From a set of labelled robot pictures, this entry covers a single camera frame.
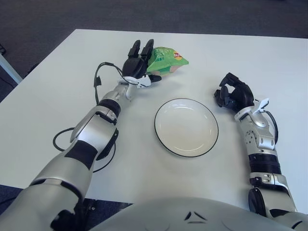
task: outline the plate rim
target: plate rim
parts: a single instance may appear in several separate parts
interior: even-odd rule
[[[157,131],[156,131],[156,126],[155,126],[155,121],[156,121],[157,113],[159,112],[159,110],[160,110],[166,103],[168,103],[168,102],[170,102],[170,101],[173,101],[173,100],[191,100],[191,101],[195,101],[195,102],[201,104],[201,105],[202,105],[203,107],[205,107],[207,110],[209,110],[209,112],[210,112],[210,113],[212,114],[212,116],[214,117],[215,122],[216,122],[216,125],[217,125],[217,137],[216,137],[216,140],[215,140],[213,146],[212,146],[209,150],[207,150],[205,153],[202,153],[201,155],[196,155],[196,156],[185,156],[185,155],[180,155],[180,154],[175,153],[174,151],[168,149],[168,148],[164,145],[164,143],[160,140],[159,135],[157,134]],[[157,136],[157,138],[159,139],[160,143],[161,143],[165,148],[167,148],[167,150],[169,150],[170,152],[172,152],[173,154],[175,154],[175,155],[177,155],[177,156],[185,157],[185,158],[195,158],[195,157],[199,157],[199,156],[205,155],[206,153],[208,153],[209,151],[211,151],[212,148],[215,146],[215,144],[216,144],[216,142],[217,142],[217,140],[218,140],[218,136],[219,136],[219,126],[218,126],[217,120],[216,120],[214,114],[212,113],[212,111],[211,111],[210,109],[208,109],[208,107],[205,106],[203,103],[200,103],[200,102],[197,101],[197,100],[188,99],[188,98],[175,98],[175,99],[172,99],[172,100],[169,100],[169,101],[163,103],[163,104],[159,107],[159,109],[157,110],[157,112],[156,112],[156,114],[155,114],[155,118],[154,118],[154,129],[155,129],[156,136]]]

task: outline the white plate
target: white plate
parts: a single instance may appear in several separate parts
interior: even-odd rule
[[[162,105],[154,126],[161,143],[184,157],[204,155],[218,138],[218,124],[212,112],[190,99],[175,99]]]

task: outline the white table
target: white table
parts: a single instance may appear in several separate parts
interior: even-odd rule
[[[99,63],[122,67],[135,40],[176,49],[190,64],[164,77],[123,109],[116,154],[93,174],[87,197],[136,203],[165,196],[195,196],[248,208],[249,164],[232,113],[213,98],[232,72],[267,109],[279,127],[277,152],[295,204],[308,213],[308,41],[225,35],[75,30],[0,104],[0,184],[24,188],[58,154],[54,135],[73,127],[95,105],[93,78]],[[99,96],[119,79],[111,67],[100,70]],[[219,137],[198,158],[169,153],[154,132],[157,109],[174,98],[191,98],[215,115]],[[68,146],[70,134],[59,138]]]

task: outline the black joint cover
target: black joint cover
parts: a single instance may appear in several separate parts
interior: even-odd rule
[[[83,163],[88,170],[90,170],[97,150],[90,144],[84,141],[77,141],[71,150],[65,155],[65,157],[73,158]]]
[[[114,112],[114,114],[116,115],[116,117],[118,118],[120,112],[121,112],[121,107],[120,105],[114,101],[114,100],[110,100],[110,99],[102,99],[99,103],[99,106],[103,106],[106,108],[109,108],[111,111]]]

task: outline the white clip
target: white clip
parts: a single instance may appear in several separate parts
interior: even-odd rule
[[[136,85],[137,88],[146,88],[149,87],[151,85],[151,80],[148,76],[142,76],[139,79],[136,79],[134,77],[131,76],[125,76],[123,77],[127,82]]]

